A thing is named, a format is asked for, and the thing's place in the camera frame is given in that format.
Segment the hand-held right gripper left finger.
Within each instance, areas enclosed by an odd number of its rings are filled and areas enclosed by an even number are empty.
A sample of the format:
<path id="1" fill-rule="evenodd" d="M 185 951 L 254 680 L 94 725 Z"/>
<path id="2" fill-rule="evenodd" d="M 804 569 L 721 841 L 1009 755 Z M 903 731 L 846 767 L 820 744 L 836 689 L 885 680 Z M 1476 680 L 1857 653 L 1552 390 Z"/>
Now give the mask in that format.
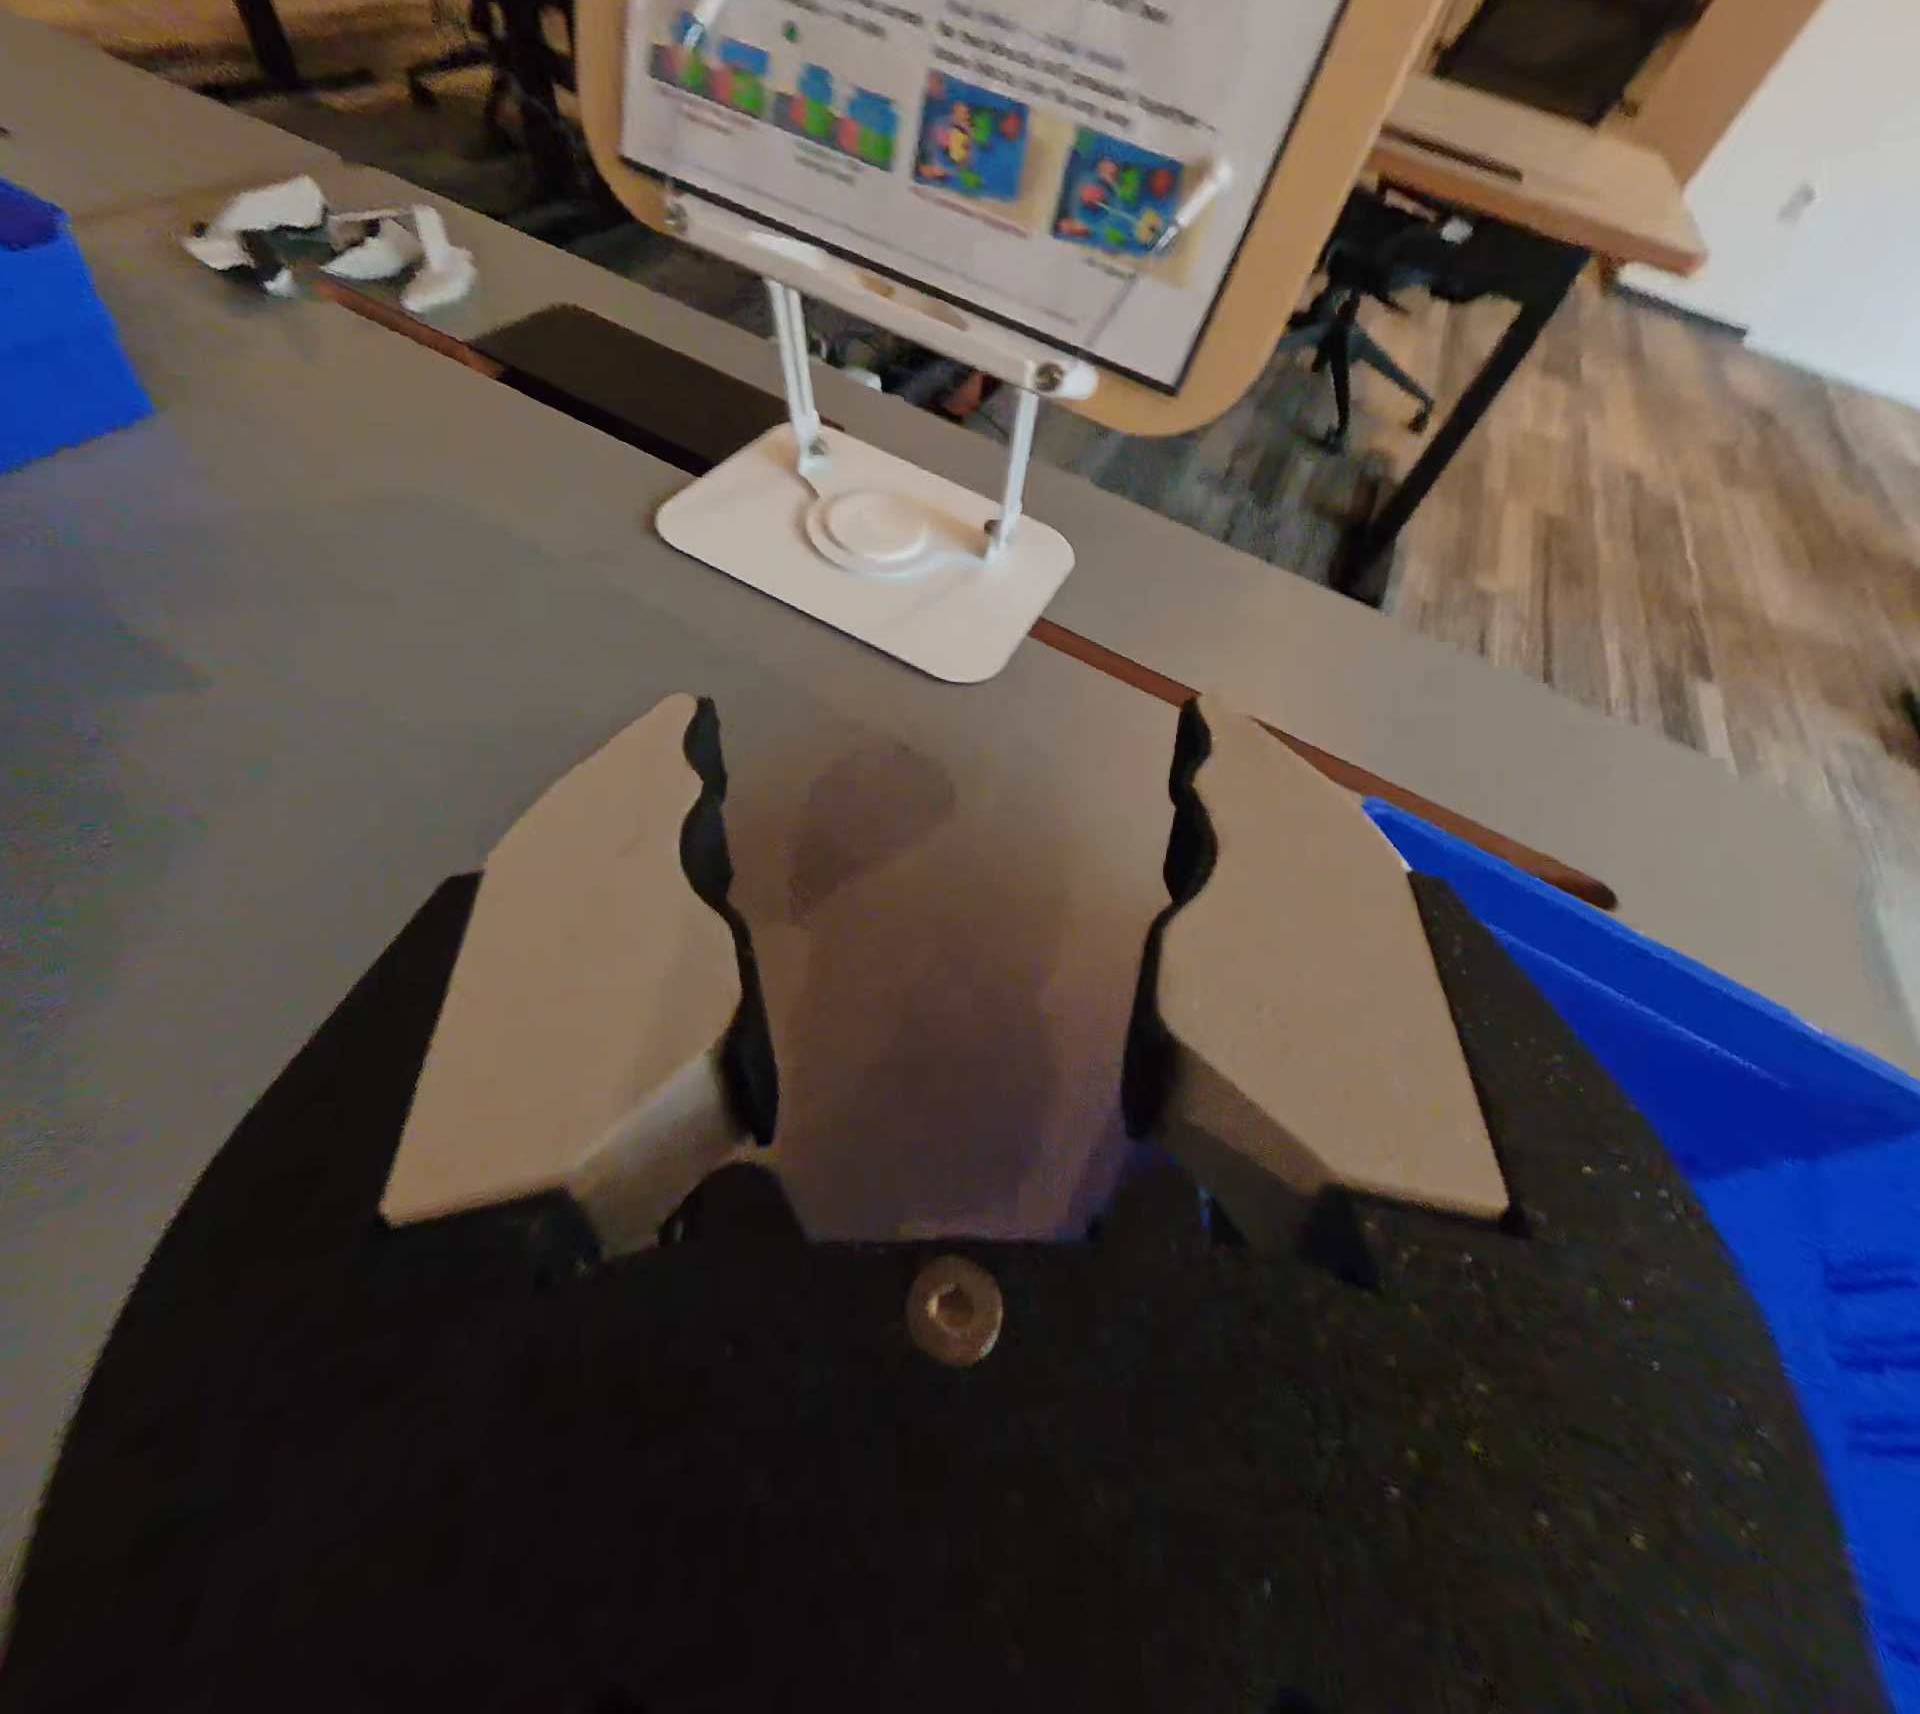
<path id="1" fill-rule="evenodd" d="M 559 1194 L 595 1236 L 659 1236 L 710 1174 L 774 1142 L 779 1057 L 725 796 L 715 702 L 670 694 L 495 843 L 389 1226 Z"/>

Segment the printed instruction sheet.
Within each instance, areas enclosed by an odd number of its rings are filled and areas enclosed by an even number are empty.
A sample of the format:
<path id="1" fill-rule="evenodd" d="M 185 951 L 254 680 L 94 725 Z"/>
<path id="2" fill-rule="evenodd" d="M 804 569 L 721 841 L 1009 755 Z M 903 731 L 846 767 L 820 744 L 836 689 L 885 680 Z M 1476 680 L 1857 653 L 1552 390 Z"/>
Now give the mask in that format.
<path id="1" fill-rule="evenodd" d="M 1348 0 L 629 0 L 621 154 L 1157 390 Z"/>

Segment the wooden table frame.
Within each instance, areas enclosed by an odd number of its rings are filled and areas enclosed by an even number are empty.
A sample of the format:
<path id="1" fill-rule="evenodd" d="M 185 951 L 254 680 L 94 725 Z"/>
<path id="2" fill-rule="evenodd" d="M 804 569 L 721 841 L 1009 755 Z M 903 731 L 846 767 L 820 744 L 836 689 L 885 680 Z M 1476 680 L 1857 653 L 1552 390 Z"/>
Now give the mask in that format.
<path id="1" fill-rule="evenodd" d="M 1681 181 L 1650 147 L 1524 105 L 1412 76 L 1379 127 L 1367 172 L 1466 218 L 1470 273 L 1514 315 L 1439 430 L 1349 526 L 1331 569 L 1337 595 L 1384 603 L 1404 529 L 1531 354 L 1590 264 L 1692 278 L 1707 259 Z"/>

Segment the blue plastic object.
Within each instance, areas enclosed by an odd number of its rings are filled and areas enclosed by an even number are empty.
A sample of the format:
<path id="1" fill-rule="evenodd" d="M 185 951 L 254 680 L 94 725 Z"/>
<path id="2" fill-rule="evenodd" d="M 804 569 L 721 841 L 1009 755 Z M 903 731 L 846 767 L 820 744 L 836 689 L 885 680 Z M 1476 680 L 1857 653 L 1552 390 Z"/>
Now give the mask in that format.
<path id="1" fill-rule="evenodd" d="M 1 182 L 1 474 L 152 411 L 69 217 Z"/>

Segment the blue plastic bin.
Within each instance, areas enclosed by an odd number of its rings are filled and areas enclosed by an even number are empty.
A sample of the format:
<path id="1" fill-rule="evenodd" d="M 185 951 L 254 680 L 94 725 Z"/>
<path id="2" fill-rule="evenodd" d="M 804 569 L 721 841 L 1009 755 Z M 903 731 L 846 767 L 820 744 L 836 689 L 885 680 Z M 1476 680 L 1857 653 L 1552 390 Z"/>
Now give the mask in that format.
<path id="1" fill-rule="evenodd" d="M 1918 1091 L 1881 1058 L 1388 807 L 1703 1201 L 1811 1428 L 1892 1709 L 1918 1708 Z"/>

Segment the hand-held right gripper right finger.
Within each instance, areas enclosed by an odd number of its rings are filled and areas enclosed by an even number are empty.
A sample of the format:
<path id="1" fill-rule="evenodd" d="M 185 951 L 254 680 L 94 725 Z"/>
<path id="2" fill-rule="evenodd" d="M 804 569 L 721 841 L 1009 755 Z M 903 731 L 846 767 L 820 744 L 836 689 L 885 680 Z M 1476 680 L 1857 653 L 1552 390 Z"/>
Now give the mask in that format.
<path id="1" fill-rule="evenodd" d="M 1304 1230 L 1337 1199 L 1498 1223 L 1512 1196 L 1412 871 L 1256 719 L 1203 696 L 1175 728 L 1124 1130 L 1233 1230 Z"/>

